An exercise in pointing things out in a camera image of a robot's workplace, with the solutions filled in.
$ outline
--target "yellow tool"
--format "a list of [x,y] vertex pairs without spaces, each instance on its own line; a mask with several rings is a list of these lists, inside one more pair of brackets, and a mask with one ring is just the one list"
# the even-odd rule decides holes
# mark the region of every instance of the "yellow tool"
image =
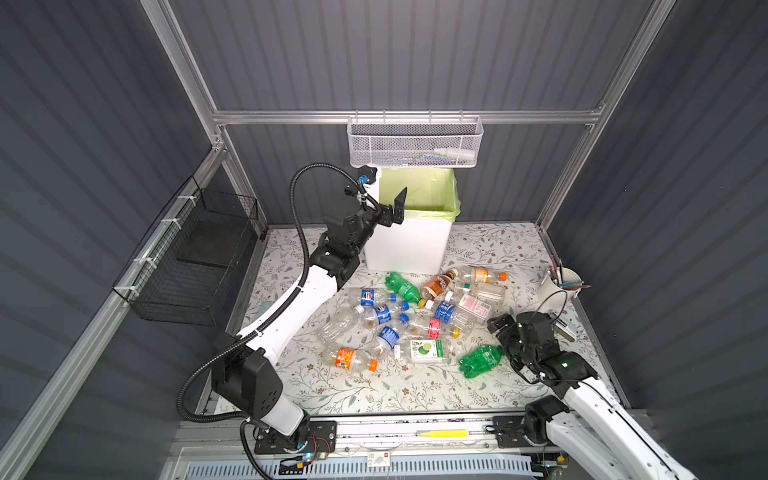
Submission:
[[458,439],[469,437],[469,432],[466,430],[425,430],[416,432],[416,436],[429,437],[431,439]]

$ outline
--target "gray corrugated wall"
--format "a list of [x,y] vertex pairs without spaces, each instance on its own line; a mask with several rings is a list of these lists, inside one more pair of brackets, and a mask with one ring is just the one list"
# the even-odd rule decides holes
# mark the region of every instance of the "gray corrugated wall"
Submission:
[[[567,110],[598,105],[650,2],[171,4],[222,110]],[[292,223],[288,183],[308,158],[349,165],[341,127],[228,130],[270,223]],[[458,219],[538,217],[577,131],[486,126],[478,167],[457,171]],[[520,187],[525,179],[535,192]],[[322,222],[317,206],[307,208],[302,221]]]
[[700,478],[765,472],[768,2],[679,0],[550,233],[632,405]]
[[[0,78],[2,444],[210,144],[137,2],[0,3]],[[29,478],[154,474],[207,335],[129,316]]]

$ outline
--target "pen holder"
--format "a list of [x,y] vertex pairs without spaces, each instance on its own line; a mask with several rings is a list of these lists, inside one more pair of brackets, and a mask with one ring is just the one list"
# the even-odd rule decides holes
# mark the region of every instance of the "pen holder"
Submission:
[[[563,268],[563,282],[581,282],[581,277],[576,274],[571,269]],[[559,290],[562,290],[566,292],[568,295],[568,300],[572,300],[576,298],[580,290],[564,290],[560,288],[553,280],[549,277],[548,274],[544,275],[544,279],[541,281],[541,285],[538,288],[538,292],[536,292],[536,297],[538,298],[538,302],[544,302],[545,299],[550,296],[552,293],[555,293]],[[552,295],[549,297],[549,300],[547,300],[544,305],[541,306],[541,311],[546,312],[547,310],[557,310],[558,312],[563,307],[563,294],[560,293],[558,295]]]

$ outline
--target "white mesh basket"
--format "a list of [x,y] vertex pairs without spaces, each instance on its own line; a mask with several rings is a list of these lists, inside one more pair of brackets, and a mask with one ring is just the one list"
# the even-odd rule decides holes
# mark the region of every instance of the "white mesh basket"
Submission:
[[420,122],[350,117],[349,162],[353,167],[474,167],[482,132],[480,117]]

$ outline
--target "blue label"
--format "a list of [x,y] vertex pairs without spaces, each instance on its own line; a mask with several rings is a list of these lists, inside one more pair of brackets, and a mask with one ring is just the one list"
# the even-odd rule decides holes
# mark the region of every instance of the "blue label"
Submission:
[[389,312],[387,305],[379,305],[376,307],[376,316],[379,317],[379,325],[387,323],[392,319],[392,314]]
[[435,318],[440,319],[443,323],[448,323],[451,321],[451,318],[453,318],[454,310],[456,310],[456,307],[450,303],[440,302],[437,311],[435,311]]
[[389,328],[388,326],[384,327],[379,336],[382,337],[392,348],[395,348],[395,344],[398,340],[400,340],[400,335],[398,335],[395,330]]
[[373,290],[363,290],[360,293],[360,305],[373,306]]

